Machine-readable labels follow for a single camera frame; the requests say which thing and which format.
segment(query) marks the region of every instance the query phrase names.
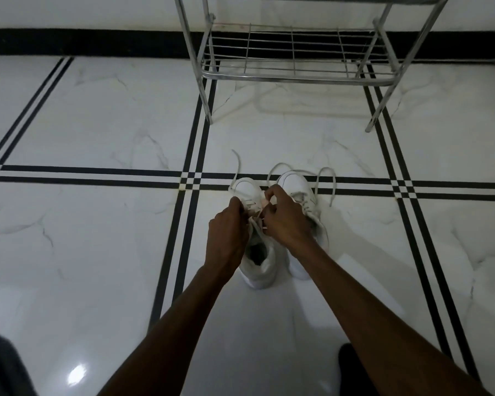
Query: metal tube frame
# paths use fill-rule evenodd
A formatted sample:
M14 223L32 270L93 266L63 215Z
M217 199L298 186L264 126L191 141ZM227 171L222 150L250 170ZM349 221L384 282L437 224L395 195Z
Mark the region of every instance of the metal tube frame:
M372 36L372 39L370 41L370 44L368 46L367 51L363 55L363 58L359 62L359 66L357 68L357 72L351 72L352 74L355 73L354 77L349 76L348 72L348 67L347 67L347 59L343 55L343 62L345 63L345 71L347 74L346 78L328 78L326 76L298 76L295 70L295 43L293 39L293 29L292 30L292 38L291 38L291 43L292 43L292 51L293 51L293 63L294 63L294 69L293 69L293 76L290 77L289 75L264 75L264 74L258 74L258 75L250 75L245 73L247 61L248 61L248 52L249 52L249 39L248 39L248 46L246 48L246 56L245 56L245 61L244 61L244 73L243 74L231 74L231 73L219 73L217 64L216 64L216 57L218 56L214 52L214 47L213 47L213 34L212 34L212 27L214 24L215 16L209 12L209 5L207 0L202 0L203 2L203 9L204 9L204 17L205 17L205 22L206 22L206 30L204 32L204 37L202 39L202 43L200 45L200 49L198 51L198 55L196 54L194 50L193 43L191 41L191 31L189 28L189 23L187 20L187 15L185 12L185 7L183 5L182 0L174 0L176 3L176 9L178 10L178 16L180 19L180 24L181 24L181 29L184 34L185 38L185 43L187 45L187 51L189 53L189 58L191 59L191 65L192 69L194 71L194 74L196 76L196 81L198 83L198 91L200 92L200 97L202 99L202 105L204 107L204 112L205 116L207 117L207 120L209 123L213 123L212 118L211 118L211 111L209 108L209 103L207 100L207 95L205 93L205 88L203 86L203 78L208 78L208 79L229 79L229 80L242 80L242 81L257 81L257 82L285 82L285 83L319 83L319 84L346 84L346 85L355 85L355 86L389 86L387 91L385 92L385 95L381 100L379 100L379 105L376 108L376 111L372 115L372 118L370 119L369 124L367 125L365 131L370 132L372 130L372 127L374 127L377 119L379 118L381 112L387 105L387 102L390 99L390 96L392 96L392 93L394 92L394 89L400 82L402 76L404 73L407 71L407 68L409 65L413 62L416 53L422 46L422 43L424 39L426 38L427 34L431 30L432 26L436 22L436 19L440 15L440 12L442 12L443 7L447 3L448 0L432 0L434 3L434 7L429 14L427 20L425 21L422 29L420 30L418 37L416 41L414 42L414 45L412 46L411 50L405 57L405 59L399 63L398 59L396 58L396 54L394 52L394 49L387 37L386 32L383 29L383 25L385 24L385 20L387 19L387 16L389 15L389 12L391 11L392 5L395 3L400 3L400 4L430 4L429 1L431 0L419 0L421 2L408 2L408 0L368 0L368 2L387 2L385 8L383 9L382 15L379 19L374 19L373 24L374 24L374 35ZM339 38L339 43L342 48L342 53L343 53L343 42L341 40L339 30L337 30L337 36ZM391 66L393 76L391 78L386 78L386 79L378 79L378 78L370 78L366 77L364 74L364 68L365 65L367 64L369 58L372 56L372 51L374 47L376 46L376 42L378 39L383 40L383 44L386 48L386 54L387 54L387 59L389 62L389 65ZM206 47L209 47L209 53L205 52ZM202 69L202 61L203 60L209 60L211 63L212 71L206 71Z

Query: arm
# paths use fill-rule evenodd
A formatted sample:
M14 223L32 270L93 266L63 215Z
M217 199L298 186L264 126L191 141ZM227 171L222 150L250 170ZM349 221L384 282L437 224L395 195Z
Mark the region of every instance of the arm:
M482 386L406 325L313 239L301 206L280 186L266 191L268 234L301 262L382 395L488 395Z
M207 316L240 265L247 216L236 197L209 222L205 263L99 396L178 395Z

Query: white marble tile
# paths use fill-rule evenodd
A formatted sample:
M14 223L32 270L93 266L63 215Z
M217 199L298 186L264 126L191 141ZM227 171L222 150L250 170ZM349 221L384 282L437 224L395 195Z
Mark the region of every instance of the white marble tile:
M8 163L180 171L197 100L189 61L77 58Z
M40 396L96 395L145 336L176 190L0 184L0 334ZM68 376L86 370L74 386Z
M495 395L495 203L420 204L482 384Z
M227 192L201 191L185 286L205 258L207 222ZM433 345L436 335L394 199L321 197L330 255ZM338 394L337 353L348 342L315 284L281 265L276 282L254 291L236 273L218 297L187 374L184 395Z
M58 60L58 57L0 56L0 140Z
M413 179L495 182L495 65L411 65L387 107Z
M235 149L244 173L285 162L313 172L331 166L339 176L388 177L376 133L365 133L370 110L361 86L218 81L213 109L204 171L236 172Z

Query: white wall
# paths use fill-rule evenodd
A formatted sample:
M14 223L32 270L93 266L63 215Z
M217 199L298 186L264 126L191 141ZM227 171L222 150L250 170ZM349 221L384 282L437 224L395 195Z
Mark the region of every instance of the white wall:
M194 30L202 30L201 0L184 0ZM314 27L370 27L381 6L326 2L210 0L219 21ZM415 31L429 7L393 8L387 29ZM179 30L174 0L0 0L0 28ZM449 0L439 31L495 31L495 0Z

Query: wire shelf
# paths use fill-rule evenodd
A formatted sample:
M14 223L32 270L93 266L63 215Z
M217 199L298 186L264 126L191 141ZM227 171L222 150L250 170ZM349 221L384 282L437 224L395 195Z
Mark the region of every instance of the wire shelf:
M215 23L200 49L199 64L208 79L362 84L358 67L368 54L389 65L388 48L374 31L294 28ZM377 86L394 83L396 72L378 74Z

